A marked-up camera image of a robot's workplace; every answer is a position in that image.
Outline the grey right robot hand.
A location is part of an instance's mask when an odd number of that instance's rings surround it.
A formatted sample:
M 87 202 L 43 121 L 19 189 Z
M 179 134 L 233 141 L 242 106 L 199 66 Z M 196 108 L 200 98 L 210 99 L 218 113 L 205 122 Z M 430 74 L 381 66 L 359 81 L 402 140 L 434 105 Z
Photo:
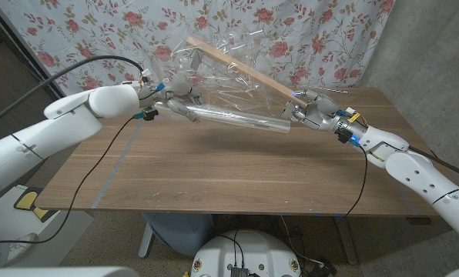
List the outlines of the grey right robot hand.
M 341 110 L 328 95 L 310 89 L 293 92 L 293 95 L 304 101 L 306 106 L 301 107 L 294 101 L 286 103 L 282 113 L 284 118 L 312 130 L 332 132 L 344 144 L 358 145 L 367 132 L 364 123 L 353 121 L 354 114 Z

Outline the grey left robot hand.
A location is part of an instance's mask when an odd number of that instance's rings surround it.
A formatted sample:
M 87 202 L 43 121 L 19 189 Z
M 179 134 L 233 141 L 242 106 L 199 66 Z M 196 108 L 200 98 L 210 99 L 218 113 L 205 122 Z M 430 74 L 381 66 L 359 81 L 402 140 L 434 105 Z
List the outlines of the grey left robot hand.
M 185 82 L 174 82 L 165 85 L 143 85 L 138 91 L 140 108 L 155 108 L 156 103 L 162 103 L 176 114 L 187 117 L 191 122 L 198 122 L 195 112 L 186 106 L 187 104 L 202 105 L 204 103 L 201 94 Z

